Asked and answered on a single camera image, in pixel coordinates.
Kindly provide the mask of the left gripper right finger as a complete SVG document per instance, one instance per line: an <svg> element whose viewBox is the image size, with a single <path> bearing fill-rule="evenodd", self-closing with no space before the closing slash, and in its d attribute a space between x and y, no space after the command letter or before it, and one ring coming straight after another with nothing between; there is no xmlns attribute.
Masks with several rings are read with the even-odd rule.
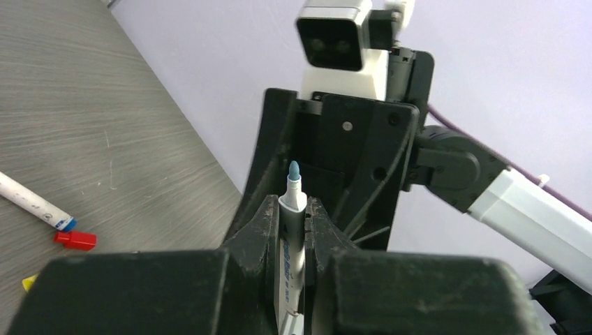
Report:
<svg viewBox="0 0 592 335"><path fill-rule="evenodd" d="M543 334L517 273L490 258L368 251L306 208L307 334Z"/></svg>

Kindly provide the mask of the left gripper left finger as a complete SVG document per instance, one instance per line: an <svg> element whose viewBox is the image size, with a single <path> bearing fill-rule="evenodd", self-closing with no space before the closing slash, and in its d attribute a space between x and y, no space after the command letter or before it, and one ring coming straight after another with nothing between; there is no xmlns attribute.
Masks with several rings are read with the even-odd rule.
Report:
<svg viewBox="0 0 592 335"><path fill-rule="evenodd" d="M278 198L214 250L58 258L9 334L275 334Z"/></svg>

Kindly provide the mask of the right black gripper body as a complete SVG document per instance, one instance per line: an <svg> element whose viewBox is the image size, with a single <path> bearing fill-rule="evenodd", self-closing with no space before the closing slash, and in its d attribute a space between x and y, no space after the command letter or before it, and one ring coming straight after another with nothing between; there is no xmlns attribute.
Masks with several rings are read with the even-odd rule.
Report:
<svg viewBox="0 0 592 335"><path fill-rule="evenodd" d="M357 246L385 250L399 193L406 189L411 149L424 127L434 58L394 48L386 101L316 89L264 93L256 148L242 199L227 231L235 235L268 195L286 189L299 164L304 192L320 200L332 223Z"/></svg>

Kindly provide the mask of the white marker blue tip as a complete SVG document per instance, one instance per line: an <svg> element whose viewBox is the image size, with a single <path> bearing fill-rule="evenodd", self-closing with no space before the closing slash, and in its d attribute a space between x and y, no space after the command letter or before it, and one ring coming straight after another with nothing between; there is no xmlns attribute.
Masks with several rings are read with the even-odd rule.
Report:
<svg viewBox="0 0 592 335"><path fill-rule="evenodd" d="M278 199L276 323L280 334L304 333L304 315L299 312L299 301L304 288L304 223L307 200L306 193L302 191L299 164L291 161L286 177L286 191Z"/></svg>

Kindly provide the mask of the white marker with blue cap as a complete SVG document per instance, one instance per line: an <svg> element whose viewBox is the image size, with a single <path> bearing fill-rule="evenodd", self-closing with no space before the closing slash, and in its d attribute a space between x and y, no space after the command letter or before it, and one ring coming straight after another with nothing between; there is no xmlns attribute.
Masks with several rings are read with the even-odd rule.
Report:
<svg viewBox="0 0 592 335"><path fill-rule="evenodd" d="M61 232L70 232L77 221L27 187L1 173L1 196Z"/></svg>

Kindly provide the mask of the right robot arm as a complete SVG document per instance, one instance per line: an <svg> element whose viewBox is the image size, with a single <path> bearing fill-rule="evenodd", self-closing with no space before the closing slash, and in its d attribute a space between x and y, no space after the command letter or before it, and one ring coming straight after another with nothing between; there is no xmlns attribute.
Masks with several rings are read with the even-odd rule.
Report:
<svg viewBox="0 0 592 335"><path fill-rule="evenodd" d="M591 333L591 221L490 148L428 126L434 59L368 50L359 71L309 67L268 89L228 228L246 317L280 334ZM526 289L489 259L387 251L399 196L424 186L551 267Z"/></svg>

